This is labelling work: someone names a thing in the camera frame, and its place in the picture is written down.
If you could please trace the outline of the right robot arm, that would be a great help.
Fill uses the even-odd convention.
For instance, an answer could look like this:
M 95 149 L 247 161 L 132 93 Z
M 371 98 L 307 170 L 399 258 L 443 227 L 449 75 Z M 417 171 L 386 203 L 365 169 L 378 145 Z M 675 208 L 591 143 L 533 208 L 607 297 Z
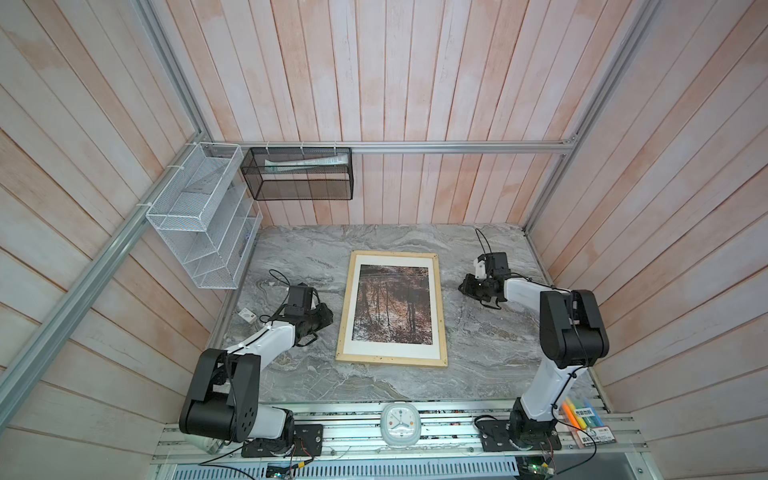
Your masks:
M 514 273 L 507 254 L 487 252 L 474 260 L 459 291 L 482 306 L 498 310 L 513 301 L 538 315 L 543 352 L 534 380 L 515 400 L 502 439 L 514 448 L 558 448 L 555 413 L 573 382 L 609 353 L 609 338 L 593 292 L 566 290 Z

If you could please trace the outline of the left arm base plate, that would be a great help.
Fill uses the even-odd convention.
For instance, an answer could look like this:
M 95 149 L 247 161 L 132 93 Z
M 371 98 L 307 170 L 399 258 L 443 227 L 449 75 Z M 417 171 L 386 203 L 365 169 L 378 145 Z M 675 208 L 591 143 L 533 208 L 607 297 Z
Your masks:
M 318 457 L 322 452 L 324 427 L 321 424 L 294 425 L 277 439 L 251 440 L 241 451 L 243 458 L 287 458 L 291 455 Z

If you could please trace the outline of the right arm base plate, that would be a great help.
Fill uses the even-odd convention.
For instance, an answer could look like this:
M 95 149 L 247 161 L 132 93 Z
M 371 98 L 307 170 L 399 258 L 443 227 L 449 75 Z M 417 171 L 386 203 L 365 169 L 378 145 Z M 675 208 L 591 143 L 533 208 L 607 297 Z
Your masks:
M 484 452 L 559 451 L 562 443 L 554 422 L 513 422 L 496 418 L 474 421 Z

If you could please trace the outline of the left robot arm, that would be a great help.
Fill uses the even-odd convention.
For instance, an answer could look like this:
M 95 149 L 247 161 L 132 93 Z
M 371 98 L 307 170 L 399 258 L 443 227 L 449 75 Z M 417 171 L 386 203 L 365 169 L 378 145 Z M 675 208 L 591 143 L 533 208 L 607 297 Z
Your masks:
M 304 283 L 288 288 L 283 304 L 247 339 L 200 355 L 178 421 L 188 437 L 261 444 L 274 454 L 294 446 L 289 410 L 259 404 L 261 372 L 281 354 L 306 347 L 333 322 L 333 312 Z

